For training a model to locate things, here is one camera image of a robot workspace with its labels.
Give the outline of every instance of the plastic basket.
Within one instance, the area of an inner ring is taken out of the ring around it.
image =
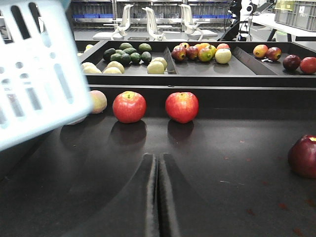
[[[71,123],[92,108],[61,3],[36,3],[0,2],[13,39],[5,44],[0,38],[0,150]],[[32,5],[44,19],[40,31]]]
[[[275,22],[316,32],[316,2],[295,1],[293,10],[276,9]]]

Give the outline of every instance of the red apple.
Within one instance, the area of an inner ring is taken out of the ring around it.
[[[282,62],[283,67],[288,71],[295,71],[300,66],[300,63],[300,57],[294,54],[286,56]]]
[[[254,47],[252,53],[255,55],[256,58],[264,58],[268,51],[268,47],[265,44],[259,44]]]
[[[175,92],[168,96],[167,114],[179,123],[188,123],[198,114],[198,99],[191,92]]]
[[[119,94],[112,105],[114,116],[123,123],[139,121],[146,112],[145,98],[134,91]]]
[[[221,49],[221,48],[230,48],[230,47],[229,47],[229,45],[226,44],[226,43],[220,43],[220,44],[216,47],[216,49]]]
[[[195,46],[188,47],[186,50],[186,56],[191,60],[195,60],[198,57],[198,48]]]
[[[180,46],[183,46],[185,48],[190,47],[189,44],[187,42],[182,42],[181,44],[179,44]]]
[[[306,178],[316,178],[316,136],[304,135],[288,153],[291,169]]]
[[[306,57],[303,58],[300,64],[300,69],[303,73],[313,74],[316,73],[316,58],[315,57]]]
[[[277,61],[282,55],[282,51],[278,47],[271,47],[266,53],[266,57],[271,61]]]
[[[176,61],[182,61],[186,57],[186,48],[184,46],[174,48],[171,52],[171,56]]]

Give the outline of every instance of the black sorting table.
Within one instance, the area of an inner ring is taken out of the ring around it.
[[[0,183],[2,237],[316,236],[316,180],[286,159],[316,132],[314,88],[90,88],[107,109],[41,136]],[[147,101],[137,123],[113,116],[126,90]],[[199,114],[178,124],[164,102],[184,90]]]

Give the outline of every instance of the peach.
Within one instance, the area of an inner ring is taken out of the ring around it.
[[[99,114],[105,110],[108,105],[108,100],[105,94],[99,90],[90,91],[90,95],[93,101],[93,110],[92,114]]]

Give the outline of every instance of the basket handle hole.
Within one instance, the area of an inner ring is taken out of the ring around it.
[[[14,17],[14,20],[20,30],[20,33],[22,35],[22,38],[24,40],[30,38],[30,33],[29,33],[29,30],[28,28],[26,27],[26,24],[25,24],[25,21],[23,19],[23,16],[22,16],[22,13],[20,11],[20,8],[18,6],[12,6],[11,7],[11,13]]]

